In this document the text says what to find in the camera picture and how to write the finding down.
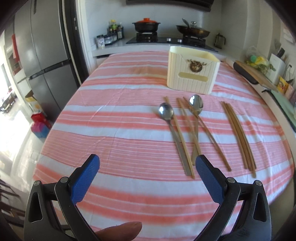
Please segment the operator left hand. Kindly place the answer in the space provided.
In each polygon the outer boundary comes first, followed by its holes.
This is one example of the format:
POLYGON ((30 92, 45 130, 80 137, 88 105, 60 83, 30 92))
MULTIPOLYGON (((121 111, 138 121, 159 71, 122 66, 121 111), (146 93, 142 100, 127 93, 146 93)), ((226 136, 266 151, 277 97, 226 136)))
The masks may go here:
POLYGON ((130 241, 134 240, 141 230, 142 223, 139 221, 132 221, 104 228, 97 231, 96 235, 103 241, 130 241))

